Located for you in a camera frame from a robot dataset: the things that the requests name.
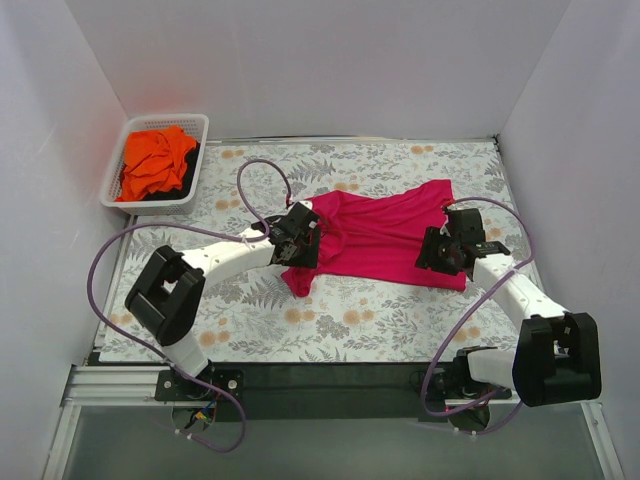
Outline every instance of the orange garment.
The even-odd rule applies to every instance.
[[[129,134],[124,147],[122,194],[116,202],[137,202],[147,194],[182,188],[186,154],[196,140],[178,126]]]

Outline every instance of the white basket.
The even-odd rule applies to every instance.
[[[120,172],[124,165],[124,146],[132,132],[157,130],[178,125],[187,135],[191,135],[200,143],[196,171],[189,194],[179,200],[150,200],[148,202],[116,202],[122,192]],[[204,157],[204,147],[209,130],[209,118],[196,114],[147,115],[129,120],[120,134],[113,156],[104,176],[100,201],[106,207],[116,207],[130,215],[183,215],[191,213],[196,205],[196,186],[200,176],[200,167]]]

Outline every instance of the floral tablecloth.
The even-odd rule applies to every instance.
[[[369,197],[402,193],[436,178],[453,182],[456,198],[488,196],[511,203],[493,143],[311,143],[208,146],[189,216],[144,217],[237,234],[254,219],[236,189],[236,172],[251,158],[277,162],[296,199],[340,189]],[[269,167],[252,165],[243,188],[258,211],[281,213],[284,188]],[[526,254],[517,221],[497,207],[482,208],[489,239],[501,239],[516,258]],[[149,254],[171,244],[187,249],[210,243],[189,232],[148,228],[134,232],[126,252],[111,319],[153,341],[124,308],[124,299]],[[205,292],[195,335],[212,361],[401,362],[432,358],[444,337],[480,295],[469,283],[463,293],[353,277],[316,277],[311,295],[296,298],[280,278],[283,267],[245,272]],[[516,332],[506,315],[487,303],[456,335],[444,359],[468,345],[515,348]],[[101,361],[155,361],[152,353],[109,330]]]

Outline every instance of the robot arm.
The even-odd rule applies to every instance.
[[[484,290],[515,267],[500,242],[487,242],[477,209],[446,211],[441,233],[429,228],[419,268],[455,275],[464,271]],[[597,398],[601,391],[598,334],[587,314],[573,314],[515,271],[493,294],[519,332],[514,352],[477,347],[458,352],[463,376],[515,390],[528,406]]]
[[[191,332],[204,290],[271,264],[315,268],[320,229],[311,207],[311,202],[298,202],[286,215],[267,218],[269,236],[260,241],[221,241],[184,252],[167,245],[158,248],[127,295],[126,308],[151,332],[171,362],[197,376],[209,364]],[[255,223],[241,236],[261,237],[263,229]]]
[[[269,236],[246,243],[218,242],[175,252],[157,249],[129,292],[125,306],[160,344],[167,358],[197,376],[209,365],[191,328],[205,288],[243,271],[279,264],[315,268],[319,217],[309,202],[296,203],[284,216],[267,218]],[[499,242],[486,242],[477,209],[447,211],[447,232],[430,228],[418,268],[455,275],[461,271],[486,290],[514,262]],[[245,230],[261,236],[262,224]],[[596,398],[600,394],[597,329],[587,314],[572,314],[516,272],[494,294],[520,332],[516,352],[473,347],[452,362],[463,382],[514,389],[529,406]]]

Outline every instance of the magenta garment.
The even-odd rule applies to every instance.
[[[306,297],[316,275],[331,273],[425,287],[464,290],[465,275],[415,267],[427,227],[442,227],[442,207],[453,199],[450,180],[432,180],[388,198],[334,191],[310,198],[322,218],[318,267],[282,274],[291,291]]]

